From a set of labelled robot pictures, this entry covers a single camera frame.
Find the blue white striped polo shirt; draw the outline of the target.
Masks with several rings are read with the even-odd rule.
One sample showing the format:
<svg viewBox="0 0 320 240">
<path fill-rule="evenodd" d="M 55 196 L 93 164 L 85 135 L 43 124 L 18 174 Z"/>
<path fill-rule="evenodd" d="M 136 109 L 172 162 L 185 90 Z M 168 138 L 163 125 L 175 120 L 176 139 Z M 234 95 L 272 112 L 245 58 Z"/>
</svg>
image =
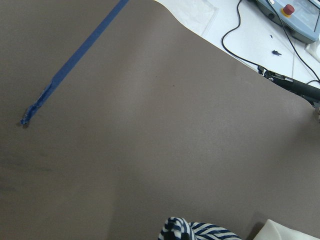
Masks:
<svg viewBox="0 0 320 240">
<path fill-rule="evenodd" d="M 170 217 L 158 235 L 159 240 L 239 240 L 226 228 L 211 223 L 187 222 L 181 217 Z M 255 240 L 318 240 L 317 237 L 290 229 L 268 219 L 254 237 Z"/>
</svg>

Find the grey teach pendant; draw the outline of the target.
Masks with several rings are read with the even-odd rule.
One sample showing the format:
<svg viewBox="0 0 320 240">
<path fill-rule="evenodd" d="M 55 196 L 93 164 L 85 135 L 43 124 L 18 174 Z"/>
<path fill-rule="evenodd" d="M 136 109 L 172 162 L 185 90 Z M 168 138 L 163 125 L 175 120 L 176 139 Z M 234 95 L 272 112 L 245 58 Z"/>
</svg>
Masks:
<svg viewBox="0 0 320 240">
<path fill-rule="evenodd" d="M 318 0 L 257 0 L 255 3 L 269 20 L 289 30 L 293 38 L 305 44 L 319 39 Z"/>
</svg>

